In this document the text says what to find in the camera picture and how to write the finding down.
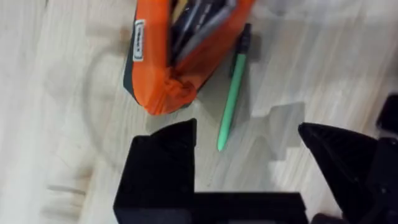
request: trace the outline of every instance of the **pencil case label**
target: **pencil case label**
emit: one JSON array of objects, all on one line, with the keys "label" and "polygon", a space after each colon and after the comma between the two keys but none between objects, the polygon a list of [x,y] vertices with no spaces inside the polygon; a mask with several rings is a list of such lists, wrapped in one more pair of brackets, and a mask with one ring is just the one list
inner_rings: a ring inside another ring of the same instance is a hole
[{"label": "pencil case label", "polygon": [[137,20],[134,24],[134,46],[132,60],[133,62],[141,62],[144,60],[144,27],[145,20]]}]

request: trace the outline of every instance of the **light wood surface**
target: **light wood surface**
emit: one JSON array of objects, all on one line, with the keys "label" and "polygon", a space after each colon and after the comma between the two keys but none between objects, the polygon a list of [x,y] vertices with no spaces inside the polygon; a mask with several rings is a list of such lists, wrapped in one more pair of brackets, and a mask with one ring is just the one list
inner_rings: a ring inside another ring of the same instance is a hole
[{"label": "light wood surface", "polygon": [[398,90],[398,1],[258,0],[231,136],[231,57],[184,110],[148,116],[122,86],[134,0],[0,0],[0,223],[116,223],[133,136],[192,117],[197,191],[299,191],[339,215],[302,121],[377,136]]}]

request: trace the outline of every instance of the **table surface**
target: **table surface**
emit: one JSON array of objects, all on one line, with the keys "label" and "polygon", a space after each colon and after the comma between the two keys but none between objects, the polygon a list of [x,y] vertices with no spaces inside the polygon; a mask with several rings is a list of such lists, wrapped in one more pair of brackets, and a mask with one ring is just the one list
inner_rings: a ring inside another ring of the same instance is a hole
[{"label": "table surface", "polygon": [[116,223],[133,136],[198,120],[197,191],[299,191],[339,215],[303,121],[378,136],[398,89],[398,1],[258,0],[230,139],[231,56],[184,110],[149,116],[122,86],[134,0],[0,1],[0,223]]}]

